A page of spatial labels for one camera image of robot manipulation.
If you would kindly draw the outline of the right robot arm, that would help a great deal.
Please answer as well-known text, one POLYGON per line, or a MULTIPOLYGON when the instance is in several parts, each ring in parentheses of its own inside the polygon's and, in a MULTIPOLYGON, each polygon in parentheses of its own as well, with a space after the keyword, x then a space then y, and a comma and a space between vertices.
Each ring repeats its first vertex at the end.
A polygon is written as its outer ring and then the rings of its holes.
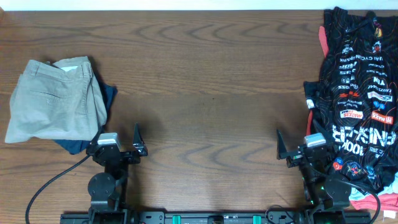
POLYGON ((333 162, 334 149, 323 134, 304 137, 303 144, 288 151, 280 131, 277 133, 277 159, 286 160, 287 167, 301 172, 305 198, 311 206, 292 217, 294 223, 343 223, 343 210, 349 205, 351 187, 345 177, 327 174, 326 165, 333 162))

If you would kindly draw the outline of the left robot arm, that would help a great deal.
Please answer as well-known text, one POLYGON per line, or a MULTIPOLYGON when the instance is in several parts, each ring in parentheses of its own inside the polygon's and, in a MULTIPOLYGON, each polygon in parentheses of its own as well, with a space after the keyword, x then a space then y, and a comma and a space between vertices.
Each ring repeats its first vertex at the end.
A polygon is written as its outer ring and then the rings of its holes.
POLYGON ((134 125, 132 146, 131 150, 122 151, 117 133, 99 131, 86 149, 86 154, 104 167, 88 183, 89 223, 139 223, 137 213, 126 203, 129 166, 148 155, 138 124, 134 125))

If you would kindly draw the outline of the black printed cycling jersey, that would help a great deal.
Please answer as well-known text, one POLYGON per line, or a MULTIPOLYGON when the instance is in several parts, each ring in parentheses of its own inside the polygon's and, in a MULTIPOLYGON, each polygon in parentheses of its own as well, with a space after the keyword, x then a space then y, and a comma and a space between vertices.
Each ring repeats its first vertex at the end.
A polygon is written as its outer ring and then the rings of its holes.
POLYGON ((331 171, 375 192, 397 173, 397 18, 324 12, 328 53, 305 82, 312 129, 332 145, 331 171))

